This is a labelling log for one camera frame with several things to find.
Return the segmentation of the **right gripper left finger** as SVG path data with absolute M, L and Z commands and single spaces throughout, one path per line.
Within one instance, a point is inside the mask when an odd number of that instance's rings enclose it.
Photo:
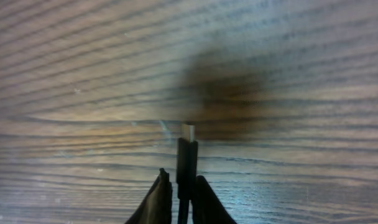
M 171 224 L 172 183 L 169 173 L 159 169 L 159 175 L 147 195 L 126 224 Z

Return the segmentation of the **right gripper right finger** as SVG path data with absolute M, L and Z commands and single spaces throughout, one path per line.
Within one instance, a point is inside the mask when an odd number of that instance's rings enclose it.
M 202 175 L 196 176 L 191 204 L 194 224 L 236 224 Z

